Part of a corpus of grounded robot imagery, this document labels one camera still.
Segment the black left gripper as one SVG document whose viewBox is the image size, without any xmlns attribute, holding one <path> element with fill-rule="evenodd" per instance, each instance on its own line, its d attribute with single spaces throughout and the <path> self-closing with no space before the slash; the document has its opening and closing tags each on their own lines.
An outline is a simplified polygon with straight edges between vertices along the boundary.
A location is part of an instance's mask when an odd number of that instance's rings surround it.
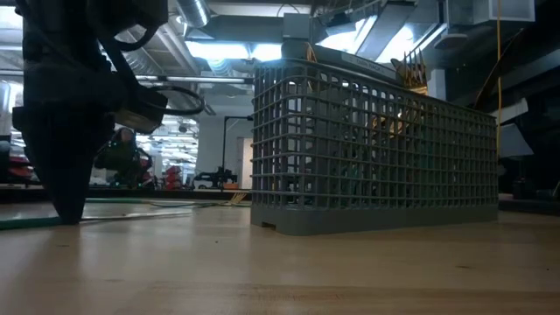
<svg viewBox="0 0 560 315">
<path fill-rule="evenodd" d="M 130 105 L 130 93 L 107 68 L 26 62 L 23 77 L 24 103 L 13 115 L 24 116 L 26 156 L 62 223 L 78 224 L 95 156 L 112 137 L 115 118 L 95 109 L 41 108 L 99 105 L 118 112 Z"/>
</svg>

